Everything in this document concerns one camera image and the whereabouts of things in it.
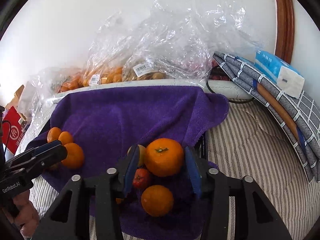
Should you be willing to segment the left human hand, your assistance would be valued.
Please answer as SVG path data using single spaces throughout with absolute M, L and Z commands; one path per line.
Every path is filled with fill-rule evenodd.
M 30 190 L 20 193 L 12 199 L 19 210 L 16 218 L 13 218 L 6 209 L 3 209 L 7 219 L 20 229 L 20 233 L 25 239 L 33 236 L 40 221 L 39 213 L 29 200 L 29 195 Z

